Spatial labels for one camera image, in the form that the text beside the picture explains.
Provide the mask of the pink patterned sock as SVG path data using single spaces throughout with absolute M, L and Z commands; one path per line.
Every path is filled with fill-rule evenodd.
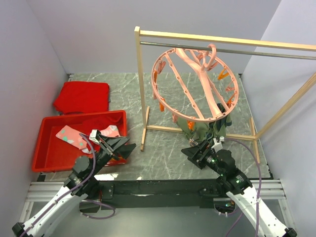
M 120 137 L 119 130 L 116 125 L 109 125 L 107 128 L 100 131 L 101 135 L 106 137 Z
M 92 151 L 88 148 L 87 142 L 80 136 L 81 132 L 65 125 L 60 131 L 55 135 L 56 138 L 76 147 L 85 154 L 91 154 Z

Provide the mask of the olive green sock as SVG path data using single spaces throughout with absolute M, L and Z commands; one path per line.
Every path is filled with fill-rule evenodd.
M 193 122 L 181 117 L 176 118 L 175 116 L 173 116 L 173 119 L 188 138 L 191 147 L 200 144 L 205 139 L 213 141 L 213 138 L 225 137 L 227 134 L 226 128 L 232 125 L 230 114 L 208 123 Z

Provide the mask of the pink round clip hanger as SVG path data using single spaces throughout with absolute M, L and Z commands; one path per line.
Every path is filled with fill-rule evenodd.
M 190 130 L 196 123 L 228 119 L 239 99 L 236 75 L 219 58 L 217 48 L 173 47 L 154 62 L 151 72 L 154 99 Z

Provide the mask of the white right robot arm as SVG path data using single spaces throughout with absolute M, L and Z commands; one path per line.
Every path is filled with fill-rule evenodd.
M 256 237 L 296 237 L 297 232 L 283 224 L 260 197 L 261 186 L 255 188 L 250 179 L 236 166 L 232 152 L 219 142 L 203 141 L 181 152 L 200 169 L 215 171 L 217 193 L 229 197 L 255 229 Z

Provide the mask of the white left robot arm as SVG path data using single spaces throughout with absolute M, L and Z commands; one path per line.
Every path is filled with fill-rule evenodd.
M 136 148 L 128 137 L 107 137 L 94 130 L 92 140 L 81 133 L 80 137 L 91 146 L 96 143 L 99 151 L 91 150 L 92 157 L 80 156 L 76 159 L 72 173 L 56 195 L 32 218 L 12 227 L 17 237 L 49 237 L 57 225 L 83 200 L 92 202 L 100 190 L 100 182 L 95 175 L 112 159 L 127 159 Z

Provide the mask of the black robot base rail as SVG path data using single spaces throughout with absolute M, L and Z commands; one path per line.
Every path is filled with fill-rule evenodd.
M 115 208 L 213 208 L 229 200 L 215 179 L 101 181 L 88 198 Z

